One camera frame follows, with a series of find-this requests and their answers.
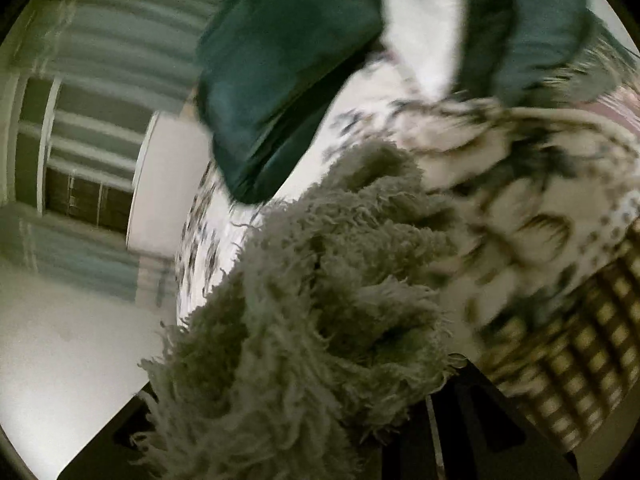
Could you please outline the grey fluffy pants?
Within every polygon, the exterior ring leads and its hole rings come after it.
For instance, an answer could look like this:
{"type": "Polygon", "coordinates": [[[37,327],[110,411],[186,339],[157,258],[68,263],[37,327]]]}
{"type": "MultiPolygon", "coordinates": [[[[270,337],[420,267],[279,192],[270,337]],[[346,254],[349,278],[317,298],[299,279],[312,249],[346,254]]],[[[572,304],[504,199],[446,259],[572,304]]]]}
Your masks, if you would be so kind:
{"type": "Polygon", "coordinates": [[[445,385],[439,261],[458,217],[395,145],[347,150],[270,207],[230,272],[146,360],[157,479],[360,479],[368,437],[445,385]]]}

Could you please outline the floral bed blanket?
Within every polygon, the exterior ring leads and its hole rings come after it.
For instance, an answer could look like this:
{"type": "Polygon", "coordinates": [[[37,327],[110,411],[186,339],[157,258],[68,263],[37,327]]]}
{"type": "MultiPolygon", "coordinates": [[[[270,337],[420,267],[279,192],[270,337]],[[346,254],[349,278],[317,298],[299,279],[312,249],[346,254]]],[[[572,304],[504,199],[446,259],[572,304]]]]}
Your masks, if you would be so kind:
{"type": "Polygon", "coordinates": [[[270,207],[298,200],[350,148],[393,144],[458,217],[457,251],[436,266],[439,307],[494,384],[576,448],[639,378],[638,140],[582,108],[431,102],[399,79],[347,108],[364,78],[363,65],[346,80],[271,200],[234,200],[212,159],[183,231],[179,315],[205,304],[270,207]]]}

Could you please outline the left grey-green curtain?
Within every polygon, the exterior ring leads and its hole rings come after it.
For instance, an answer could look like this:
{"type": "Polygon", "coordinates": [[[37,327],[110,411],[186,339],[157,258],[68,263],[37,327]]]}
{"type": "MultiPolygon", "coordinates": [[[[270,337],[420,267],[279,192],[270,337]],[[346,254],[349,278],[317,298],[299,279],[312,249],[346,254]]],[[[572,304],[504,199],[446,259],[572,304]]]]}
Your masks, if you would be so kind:
{"type": "Polygon", "coordinates": [[[128,252],[116,235],[40,217],[21,204],[1,208],[1,255],[35,274],[141,307],[172,307],[176,301],[171,260],[128,252]]]}

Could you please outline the grey-green curtain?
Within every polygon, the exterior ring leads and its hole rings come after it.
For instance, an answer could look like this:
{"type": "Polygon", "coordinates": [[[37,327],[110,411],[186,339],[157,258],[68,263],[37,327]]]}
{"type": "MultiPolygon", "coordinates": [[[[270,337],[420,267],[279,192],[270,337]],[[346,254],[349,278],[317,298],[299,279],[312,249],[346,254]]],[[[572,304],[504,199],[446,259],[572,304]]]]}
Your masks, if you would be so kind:
{"type": "Polygon", "coordinates": [[[176,301],[171,260],[128,252],[116,235],[40,217],[21,204],[1,208],[1,255],[35,274],[141,307],[172,307],[176,301]]]}
{"type": "Polygon", "coordinates": [[[25,73],[164,112],[198,80],[196,48],[220,0],[32,0],[13,55],[25,73]]]}

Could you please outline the window with metal bars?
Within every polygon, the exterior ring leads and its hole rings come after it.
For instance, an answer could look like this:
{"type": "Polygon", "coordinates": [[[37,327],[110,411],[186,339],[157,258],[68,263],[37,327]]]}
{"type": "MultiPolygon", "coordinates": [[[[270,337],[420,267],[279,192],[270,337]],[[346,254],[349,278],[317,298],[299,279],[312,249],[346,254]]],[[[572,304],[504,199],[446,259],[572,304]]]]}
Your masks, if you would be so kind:
{"type": "Polygon", "coordinates": [[[6,118],[10,200],[126,233],[152,110],[60,78],[16,76],[6,118]]]}

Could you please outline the dark grey folded clothes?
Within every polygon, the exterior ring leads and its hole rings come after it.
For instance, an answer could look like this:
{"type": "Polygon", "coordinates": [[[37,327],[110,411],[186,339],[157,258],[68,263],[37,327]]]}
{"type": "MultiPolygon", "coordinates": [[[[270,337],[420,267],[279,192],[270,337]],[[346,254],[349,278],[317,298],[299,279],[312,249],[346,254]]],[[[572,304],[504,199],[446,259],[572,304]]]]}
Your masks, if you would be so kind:
{"type": "Polygon", "coordinates": [[[638,88],[638,58],[588,0],[466,0],[456,96],[571,107],[638,88]]]}

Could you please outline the right grey-green curtain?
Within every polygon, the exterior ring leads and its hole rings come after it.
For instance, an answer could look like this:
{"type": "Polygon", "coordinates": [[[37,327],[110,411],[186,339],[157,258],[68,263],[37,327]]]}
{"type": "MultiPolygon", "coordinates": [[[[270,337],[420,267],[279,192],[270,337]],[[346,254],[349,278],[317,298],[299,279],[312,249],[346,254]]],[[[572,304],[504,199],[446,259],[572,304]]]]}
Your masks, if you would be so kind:
{"type": "Polygon", "coordinates": [[[220,0],[32,0],[13,55],[25,73],[164,112],[198,80],[196,48],[220,0]]]}

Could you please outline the dark green folded blanket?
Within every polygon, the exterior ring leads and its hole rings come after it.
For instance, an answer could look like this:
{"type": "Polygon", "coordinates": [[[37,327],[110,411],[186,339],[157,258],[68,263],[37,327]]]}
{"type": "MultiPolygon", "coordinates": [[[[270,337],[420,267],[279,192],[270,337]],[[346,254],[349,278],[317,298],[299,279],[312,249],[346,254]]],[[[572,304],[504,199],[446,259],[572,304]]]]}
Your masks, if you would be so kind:
{"type": "Polygon", "coordinates": [[[383,30],[383,0],[221,0],[195,102],[234,200],[273,198],[383,30]]]}

